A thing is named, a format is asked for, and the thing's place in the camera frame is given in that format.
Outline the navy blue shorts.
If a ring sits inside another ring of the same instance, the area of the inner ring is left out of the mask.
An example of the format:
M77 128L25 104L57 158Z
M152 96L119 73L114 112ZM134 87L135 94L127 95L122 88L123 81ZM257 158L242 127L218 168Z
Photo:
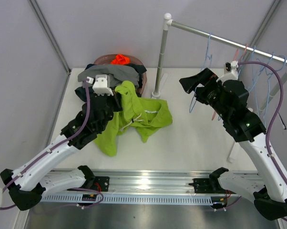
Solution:
M81 82L81 79L84 79L85 77L95 78L98 74L106 74L110 77L111 89L115 89L124 81L130 81L134 84L136 92L136 89L139 87L140 74L144 73L145 70L147 69L143 65L134 65L131 63L126 65L89 64L85 70L78 75L78 82Z

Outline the lime green shorts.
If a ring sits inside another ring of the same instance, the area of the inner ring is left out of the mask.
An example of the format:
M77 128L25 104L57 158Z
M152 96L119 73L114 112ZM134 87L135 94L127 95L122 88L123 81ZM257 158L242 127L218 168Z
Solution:
M114 113L106 129L94 140L105 155L117 154L116 137L124 134L130 127L135 128L146 143L159 129L173 123L166 100L137 96L135 86L130 81L124 81L114 91L121 96L122 111Z

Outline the blue hanger of navy shorts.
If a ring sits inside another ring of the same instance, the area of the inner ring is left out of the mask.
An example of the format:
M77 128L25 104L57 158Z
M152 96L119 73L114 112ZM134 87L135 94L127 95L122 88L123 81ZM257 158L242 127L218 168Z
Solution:
M263 104L258 107L258 101L257 101L257 94L256 94L256 85L257 82L259 80L259 77L261 76L261 74L265 72L265 76L267 76L267 96L265 101L263 102ZM252 86L249 88L249 91L254 91L254 98L255 98L255 104L256 104L256 113L258 114L259 117L262 117L264 126L267 126L267 122L266 122L266 114L267 114L267 110L268 110L268 104L270 102L270 81L273 77L274 73L271 72L267 72L267 68L265 66L260 67L260 69L256 72L256 74L252 75Z

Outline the orange shorts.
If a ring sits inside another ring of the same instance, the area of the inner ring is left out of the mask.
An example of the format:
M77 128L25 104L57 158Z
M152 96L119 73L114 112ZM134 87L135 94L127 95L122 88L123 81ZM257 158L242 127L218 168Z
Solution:
M111 61L111 64L114 65L126 65L130 63L131 63L130 58L122 54L117 54L115 58Z

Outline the blue hanger of orange shorts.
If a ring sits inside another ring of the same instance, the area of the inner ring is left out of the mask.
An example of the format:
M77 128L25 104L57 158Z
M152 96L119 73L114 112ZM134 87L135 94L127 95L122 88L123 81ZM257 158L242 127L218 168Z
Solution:
M278 73L280 72L281 70L284 69L285 65L286 65L286 60L287 60L287 57L285 55L279 55L280 58L283 58L284 59L284 62L282 63L281 67L278 68L278 69L275 69L275 72ZM267 69L265 68L265 73L266 73L266 76L268 77L268 80L270 80L273 76L275 76L274 72L271 71L271 72L267 72Z

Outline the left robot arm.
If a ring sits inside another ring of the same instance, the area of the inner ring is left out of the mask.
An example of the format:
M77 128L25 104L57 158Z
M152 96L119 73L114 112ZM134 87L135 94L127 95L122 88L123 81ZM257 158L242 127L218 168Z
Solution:
M95 140L105 131L114 113L121 110L118 93L104 96L91 94L82 110L44 150L18 169L3 170L0 177L14 206L25 211L37 205L43 197L57 192L74 188L91 190L95 175L88 166L79 166L57 177L47 178L46 175L64 159Z

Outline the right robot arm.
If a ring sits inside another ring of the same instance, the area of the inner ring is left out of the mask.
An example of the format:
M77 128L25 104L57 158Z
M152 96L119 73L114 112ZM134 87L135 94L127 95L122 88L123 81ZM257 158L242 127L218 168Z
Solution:
M263 184L251 182L221 167L209 175L213 192L229 190L252 202L268 220L287 216L287 171L267 142L267 130L247 107L248 90L239 80L221 81L210 69L179 80L186 93L211 106L222 118L223 127L250 157Z

